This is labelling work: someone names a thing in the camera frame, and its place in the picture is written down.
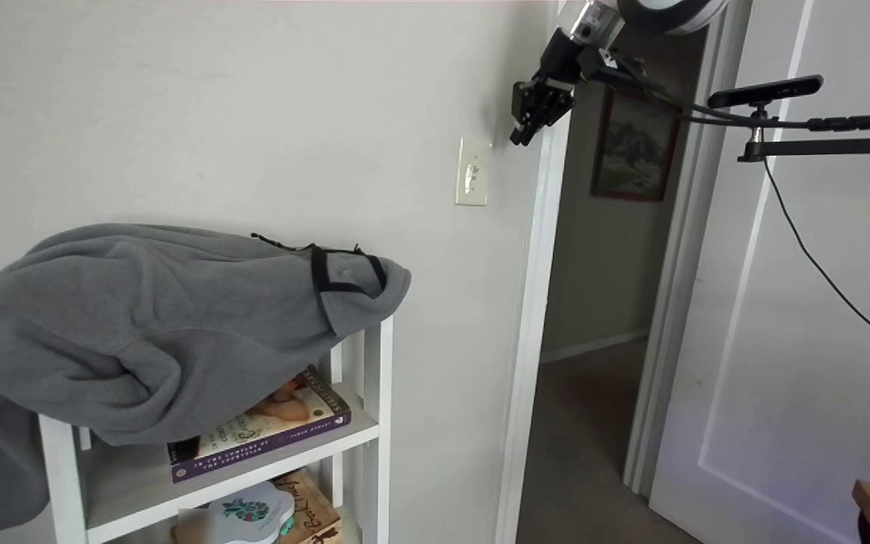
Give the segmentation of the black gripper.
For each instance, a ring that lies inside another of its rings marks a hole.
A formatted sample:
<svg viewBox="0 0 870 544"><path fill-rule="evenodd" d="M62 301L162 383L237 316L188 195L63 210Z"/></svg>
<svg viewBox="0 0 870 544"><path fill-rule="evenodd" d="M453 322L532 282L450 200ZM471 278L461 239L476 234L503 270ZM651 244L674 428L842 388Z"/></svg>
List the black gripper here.
<svg viewBox="0 0 870 544"><path fill-rule="evenodd" d="M513 145L530 145L538 130L552 127L575 105L575 91L608 66L608 41L608 34L552 29L538 68L511 89Z"/></svg>

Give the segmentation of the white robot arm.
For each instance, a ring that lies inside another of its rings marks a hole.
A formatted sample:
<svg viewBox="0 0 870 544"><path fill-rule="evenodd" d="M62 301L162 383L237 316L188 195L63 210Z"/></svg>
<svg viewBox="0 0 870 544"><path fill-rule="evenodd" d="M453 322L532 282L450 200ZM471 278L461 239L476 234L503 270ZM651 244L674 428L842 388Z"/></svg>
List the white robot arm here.
<svg viewBox="0 0 870 544"><path fill-rule="evenodd" d="M728 0L583 0L577 16L552 29L538 68L511 89L511 142L530 145L538 130L552 127L583 81L651 91L642 66L613 49L624 29L685 35L725 6Z"/></svg>

